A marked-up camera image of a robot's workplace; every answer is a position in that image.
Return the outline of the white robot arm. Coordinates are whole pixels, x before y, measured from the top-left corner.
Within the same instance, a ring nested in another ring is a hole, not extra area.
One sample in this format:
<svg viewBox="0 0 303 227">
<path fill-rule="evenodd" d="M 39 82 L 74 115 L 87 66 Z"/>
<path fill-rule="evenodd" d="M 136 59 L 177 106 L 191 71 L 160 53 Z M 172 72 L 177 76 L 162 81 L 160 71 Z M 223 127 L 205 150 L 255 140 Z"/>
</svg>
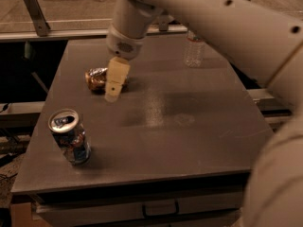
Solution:
<svg viewBox="0 0 303 227">
<path fill-rule="evenodd" d="M 105 97 L 117 100 L 148 27 L 167 11 L 288 107 L 246 188 L 243 227 L 303 227 L 303 22 L 246 0 L 116 0 Z"/>
</svg>

